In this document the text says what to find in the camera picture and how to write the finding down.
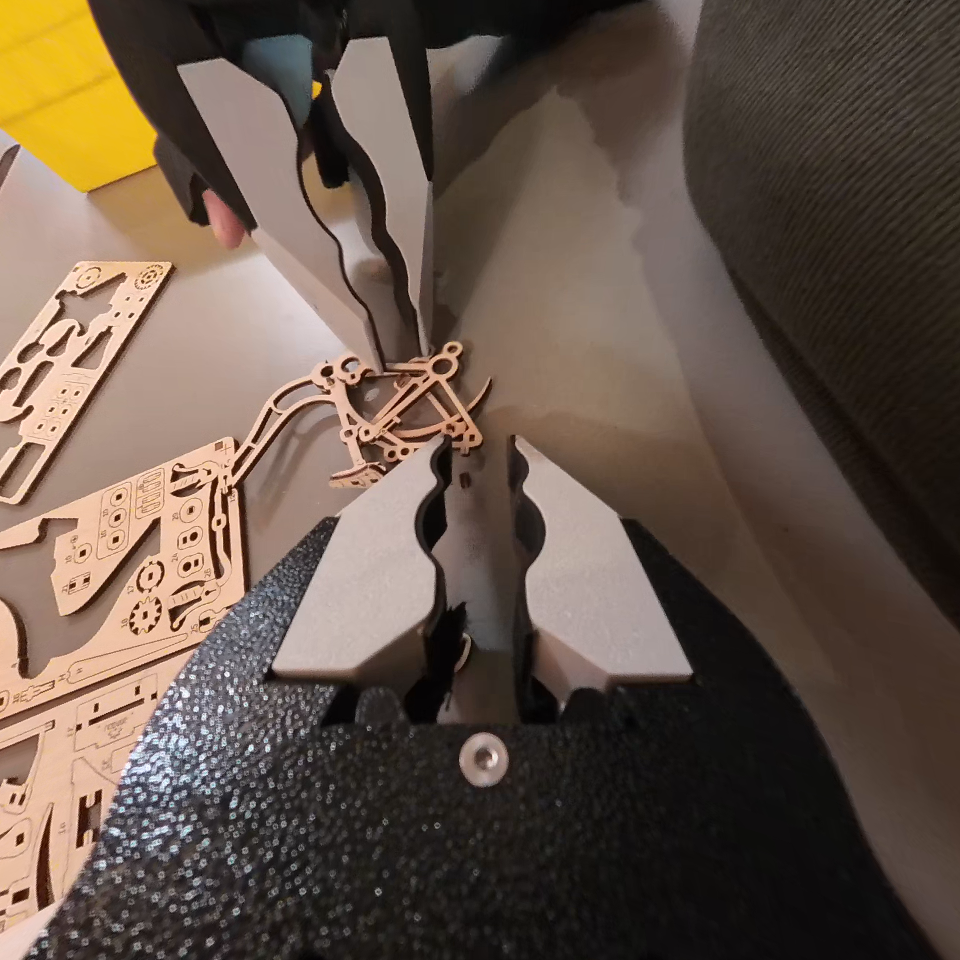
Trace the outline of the yellow plastic bin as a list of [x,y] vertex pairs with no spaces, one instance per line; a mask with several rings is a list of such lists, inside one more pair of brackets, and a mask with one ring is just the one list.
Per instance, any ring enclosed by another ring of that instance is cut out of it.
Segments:
[[1,127],[83,193],[156,165],[155,133],[84,1],[1,3]]

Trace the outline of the triangular wooden bicycle frame part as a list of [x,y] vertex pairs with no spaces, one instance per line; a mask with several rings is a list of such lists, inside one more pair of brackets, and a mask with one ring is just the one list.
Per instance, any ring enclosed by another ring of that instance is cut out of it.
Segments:
[[[473,411],[486,397],[493,380],[486,380],[474,400],[462,401],[453,382],[463,354],[462,342],[450,341],[431,356],[388,364],[380,378],[392,380],[393,397],[361,428],[360,443],[378,446],[388,462],[406,459],[437,437],[449,438],[454,450],[462,455],[478,449],[483,436],[474,422]],[[438,418],[426,426],[405,426],[405,415],[421,401],[429,402]]]

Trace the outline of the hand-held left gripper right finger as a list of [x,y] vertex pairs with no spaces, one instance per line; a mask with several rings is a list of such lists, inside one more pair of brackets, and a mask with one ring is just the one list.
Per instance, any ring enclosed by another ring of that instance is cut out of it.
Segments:
[[578,690],[683,683],[690,661],[621,516],[522,436],[511,438],[518,684]]

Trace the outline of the wooden bicycle frame with saddle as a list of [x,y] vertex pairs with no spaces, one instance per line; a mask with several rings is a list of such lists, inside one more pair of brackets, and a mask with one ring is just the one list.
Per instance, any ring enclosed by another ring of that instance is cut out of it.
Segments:
[[348,353],[331,362],[320,362],[309,375],[276,389],[267,398],[236,451],[224,481],[238,487],[296,414],[312,406],[328,404],[336,410],[340,439],[351,459],[350,469],[331,475],[330,487],[368,489],[376,485],[387,469],[379,462],[367,460],[362,448],[393,435],[403,414],[415,403],[413,389],[420,382],[410,374],[402,374],[401,387],[395,391],[394,397],[378,413],[365,418],[354,407],[350,389],[358,387],[366,378],[385,378],[385,374],[376,373],[357,356]]

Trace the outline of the wooden part sheet with gears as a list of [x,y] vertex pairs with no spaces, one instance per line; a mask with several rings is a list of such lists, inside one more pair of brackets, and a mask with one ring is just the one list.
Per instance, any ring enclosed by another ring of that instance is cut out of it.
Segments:
[[27,638],[2,602],[1,712],[6,720],[197,646],[246,593],[236,440],[216,439],[2,532],[2,550],[38,543],[53,521],[75,528],[54,541],[58,614],[78,614],[156,532],[99,629],[78,650],[27,676]]

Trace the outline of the narrow wooden part sheet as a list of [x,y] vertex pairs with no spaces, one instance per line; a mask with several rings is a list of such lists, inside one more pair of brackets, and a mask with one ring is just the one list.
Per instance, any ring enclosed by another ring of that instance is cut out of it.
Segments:
[[2,361],[1,501],[18,505],[90,406],[101,382],[174,273],[162,260],[81,260]]

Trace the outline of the person's right hand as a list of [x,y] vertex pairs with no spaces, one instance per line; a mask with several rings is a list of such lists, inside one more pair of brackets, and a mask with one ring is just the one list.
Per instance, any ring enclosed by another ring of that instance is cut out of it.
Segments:
[[244,223],[207,185],[192,162],[160,134],[155,139],[153,155],[188,220],[197,226],[209,227],[226,249],[237,249],[247,236]]

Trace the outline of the person's dark clothing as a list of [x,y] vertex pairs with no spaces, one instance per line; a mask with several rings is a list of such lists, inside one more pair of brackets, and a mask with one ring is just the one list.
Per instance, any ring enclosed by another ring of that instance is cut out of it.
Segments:
[[871,520],[959,601],[959,3],[702,2],[692,206]]

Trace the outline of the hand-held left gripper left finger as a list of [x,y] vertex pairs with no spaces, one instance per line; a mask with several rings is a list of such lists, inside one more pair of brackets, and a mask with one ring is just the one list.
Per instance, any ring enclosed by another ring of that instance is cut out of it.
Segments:
[[460,660],[446,577],[434,548],[447,531],[452,440],[436,437],[339,515],[271,664],[286,681],[445,687]]

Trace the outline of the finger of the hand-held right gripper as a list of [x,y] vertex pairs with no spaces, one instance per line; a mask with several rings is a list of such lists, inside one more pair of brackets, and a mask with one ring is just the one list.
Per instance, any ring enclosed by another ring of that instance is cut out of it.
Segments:
[[252,240],[341,343],[383,371],[371,306],[306,196],[299,134],[282,96],[232,63],[188,63],[178,74],[254,218]]
[[332,74],[342,150],[364,186],[371,237],[390,267],[402,325],[431,354],[434,319],[434,189],[402,79],[385,36],[346,43]]

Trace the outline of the wooden part sheet with slots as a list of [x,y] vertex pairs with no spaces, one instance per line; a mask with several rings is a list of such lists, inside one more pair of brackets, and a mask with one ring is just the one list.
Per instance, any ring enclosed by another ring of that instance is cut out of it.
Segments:
[[35,747],[23,776],[2,778],[2,932],[54,906],[76,880],[161,687],[159,670],[142,671],[2,733],[3,752]]

